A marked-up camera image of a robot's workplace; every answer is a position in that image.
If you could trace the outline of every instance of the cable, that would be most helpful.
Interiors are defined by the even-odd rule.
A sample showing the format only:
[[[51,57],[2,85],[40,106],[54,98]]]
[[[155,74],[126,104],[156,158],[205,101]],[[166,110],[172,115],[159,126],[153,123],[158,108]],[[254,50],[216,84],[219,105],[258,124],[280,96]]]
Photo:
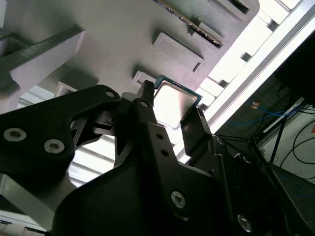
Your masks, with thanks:
[[[306,127],[308,127],[310,124],[314,123],[315,120],[311,121],[310,123],[308,123],[307,125],[305,125],[301,130],[300,132],[295,136],[295,139],[294,139],[294,142],[293,142],[293,148],[292,148],[292,151],[293,151],[293,155],[294,157],[299,161],[299,162],[302,162],[304,164],[308,164],[308,165],[315,165],[315,162],[306,162],[306,161],[302,161],[301,159],[299,159],[296,154],[295,154],[295,143],[296,143],[296,140],[297,138],[299,137],[299,135],[302,133],[303,130],[306,129]]]
[[[282,112],[285,112],[285,111],[280,111],[280,112],[277,112],[277,113],[274,113],[274,114],[276,114],[276,116],[279,116],[279,113],[282,113]],[[291,113],[288,113],[288,114],[285,114],[285,115],[280,115],[280,116],[284,117],[284,116],[289,116],[289,115],[291,115]],[[234,123],[234,122],[232,122],[232,121],[229,121],[229,124],[238,125],[238,126],[250,125],[250,124],[256,123],[256,122],[258,122],[258,121],[260,121],[260,120],[262,120],[262,119],[265,119],[265,118],[267,118],[267,117],[274,117],[274,116],[275,116],[275,115],[266,115],[266,116],[263,116],[263,117],[258,118],[258,119],[254,119],[254,120],[249,121],[249,122],[246,122],[246,123]]]
[[[255,135],[256,135],[256,133],[260,130],[260,128],[262,127],[262,124],[264,123],[264,120],[265,120],[266,116],[267,116],[267,115],[265,114],[264,117],[262,118],[262,120],[261,120],[261,122],[260,122],[258,128],[257,128],[257,129],[255,130],[255,132],[252,134],[252,137],[251,137],[250,139],[254,138]]]
[[[288,158],[288,156],[290,155],[290,153],[293,152],[294,149],[296,149],[298,146],[302,145],[303,143],[306,143],[306,142],[308,142],[308,141],[310,141],[310,140],[313,140],[313,139],[315,139],[315,137],[310,138],[310,139],[307,139],[307,140],[305,140],[305,141],[299,143],[297,146],[295,146],[295,147],[285,156],[285,158],[282,160],[282,162],[281,162],[281,164],[280,164],[280,168],[282,168],[282,165],[284,164],[285,160]],[[303,177],[300,177],[300,178],[305,179],[305,180],[310,180],[310,179],[312,179],[312,178],[315,178],[315,176],[313,176],[313,177],[311,177],[311,178],[303,178]]]
[[[305,194],[300,193],[301,189],[302,189],[306,184],[308,184],[308,183],[305,182],[305,183],[303,183],[303,184],[299,187],[299,189],[297,190],[297,194],[298,194],[299,196],[301,196],[301,197],[311,197],[311,198],[315,197],[315,195],[305,195]]]

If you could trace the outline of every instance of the black cable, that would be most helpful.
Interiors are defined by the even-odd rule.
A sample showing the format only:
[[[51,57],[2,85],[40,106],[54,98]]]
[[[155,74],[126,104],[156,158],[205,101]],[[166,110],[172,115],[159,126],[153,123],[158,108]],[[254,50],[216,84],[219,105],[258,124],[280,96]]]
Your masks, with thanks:
[[[300,146],[301,144],[306,143],[306,142],[308,142],[308,141],[310,141],[310,140],[313,140],[313,139],[315,139],[315,137],[309,138],[309,139],[307,139],[307,140],[305,140],[305,141],[299,143],[297,146],[295,146],[295,147],[285,156],[285,158],[282,160],[282,162],[281,162],[281,164],[280,164],[280,168],[282,168],[282,165],[284,164],[285,160],[286,160],[287,157],[291,154],[291,152],[294,151],[294,149],[296,149],[296,148],[297,148],[298,146]],[[315,176],[313,176],[313,177],[311,177],[311,178],[303,178],[303,177],[300,177],[300,178],[305,179],[305,180],[310,180],[310,179],[312,179],[312,178],[315,178]]]
[[[297,111],[297,112],[309,114],[309,115],[312,115],[312,116],[314,116],[314,114],[315,114],[315,112],[312,112],[312,113],[310,113],[310,112],[303,112],[303,111]]]
[[[308,127],[310,124],[314,123],[315,120],[311,121],[310,123],[308,123],[307,125],[305,125],[301,130],[300,132],[295,136],[295,139],[294,139],[294,142],[293,142],[293,148],[292,148],[292,151],[293,151],[293,155],[295,157],[295,159],[297,159],[299,162],[302,162],[304,164],[308,164],[308,165],[315,165],[315,162],[306,162],[306,161],[302,161],[301,159],[299,159],[296,154],[295,154],[295,143],[296,143],[296,140],[297,138],[299,137],[299,135],[302,133],[302,131],[304,129],[306,129],[306,127]]]
[[[261,122],[260,122],[260,124],[259,124],[258,128],[255,130],[255,132],[253,133],[253,135],[251,136],[251,138],[250,138],[250,139],[254,138],[254,137],[255,137],[255,135],[256,135],[256,133],[260,130],[260,128],[261,128],[261,126],[262,126],[262,124],[264,123],[264,120],[265,120],[266,116],[267,116],[267,114],[265,113],[265,115],[264,115],[264,117],[262,118],[262,120],[261,120]]]
[[[281,123],[281,126],[280,126],[280,130],[278,132],[276,143],[275,143],[274,149],[273,149],[271,157],[270,157],[270,162],[269,163],[271,163],[271,164],[274,163],[274,160],[275,160],[275,157],[276,157],[277,149],[278,149],[278,146],[279,146],[279,143],[280,143],[280,139],[281,139],[281,136],[282,136],[282,133],[283,133],[283,130],[284,130],[286,117],[284,117],[281,122],[282,123]]]

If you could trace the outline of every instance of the mounting hole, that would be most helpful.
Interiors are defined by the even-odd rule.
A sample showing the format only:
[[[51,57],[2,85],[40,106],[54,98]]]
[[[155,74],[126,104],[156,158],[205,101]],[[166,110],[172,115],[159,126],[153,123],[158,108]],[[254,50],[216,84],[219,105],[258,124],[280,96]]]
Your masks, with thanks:
[[[107,91],[106,95],[109,96],[109,97],[115,97],[115,95],[112,92],[110,92],[110,91]]]
[[[164,139],[161,134],[157,134],[157,138],[158,138],[158,139]]]
[[[140,104],[144,107],[148,107],[148,104],[146,104],[145,102],[140,102]]]
[[[161,150],[161,153],[162,153],[163,156],[169,156],[168,152],[163,150],[163,149]]]

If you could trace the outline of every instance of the metal rod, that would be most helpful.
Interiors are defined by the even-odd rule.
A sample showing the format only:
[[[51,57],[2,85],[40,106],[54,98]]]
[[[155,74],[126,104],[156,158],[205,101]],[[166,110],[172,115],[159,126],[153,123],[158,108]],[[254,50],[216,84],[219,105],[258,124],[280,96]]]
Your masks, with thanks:
[[[279,143],[280,143],[280,139],[281,139],[281,136],[282,136],[282,132],[284,130],[285,122],[286,122],[286,117],[284,117],[283,120],[282,120],[282,123],[281,123],[281,126],[280,126],[280,130],[279,130],[279,133],[278,133],[278,136],[277,136],[277,140],[276,140],[274,149],[273,149],[272,154],[271,154],[271,158],[270,158],[270,162],[269,162],[271,164],[274,163],[274,160],[275,160],[275,157],[276,157],[276,153],[277,153],[277,150],[278,150],[278,146],[279,146]]]

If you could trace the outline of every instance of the bolt head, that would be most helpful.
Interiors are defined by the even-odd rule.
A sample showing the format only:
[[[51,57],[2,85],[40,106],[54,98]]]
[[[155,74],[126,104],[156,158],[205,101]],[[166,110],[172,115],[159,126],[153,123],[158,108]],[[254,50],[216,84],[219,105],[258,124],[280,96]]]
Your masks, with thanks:
[[[44,149],[50,154],[59,154],[64,150],[64,144],[58,139],[50,139],[44,143]]]
[[[145,102],[140,102],[140,104],[144,107],[148,107],[148,104],[146,104]]]
[[[3,137],[9,142],[19,142],[26,138],[26,132],[20,128],[9,128],[4,131]]]
[[[110,91],[107,91],[106,95],[109,96],[109,97],[115,97],[115,95],[112,92],[110,92]]]
[[[171,199],[176,207],[182,209],[186,206],[186,200],[184,196],[177,191],[172,192]]]
[[[241,225],[241,227],[247,232],[251,233],[252,232],[252,226],[248,219],[243,216],[243,215],[238,215],[237,216],[238,223]]]

